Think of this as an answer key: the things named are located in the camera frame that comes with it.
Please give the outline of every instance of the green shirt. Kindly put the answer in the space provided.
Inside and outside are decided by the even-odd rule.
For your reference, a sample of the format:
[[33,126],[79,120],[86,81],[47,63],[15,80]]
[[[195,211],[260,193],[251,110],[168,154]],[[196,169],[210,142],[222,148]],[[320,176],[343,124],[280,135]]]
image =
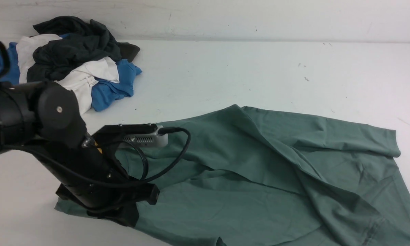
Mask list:
[[[190,147],[138,203],[136,229],[174,246],[410,246],[410,194],[394,157],[395,131],[313,115],[233,105],[162,123]],[[181,151],[183,133],[143,149],[149,176]],[[133,150],[117,158],[131,176]],[[70,201],[56,209],[86,216]]]

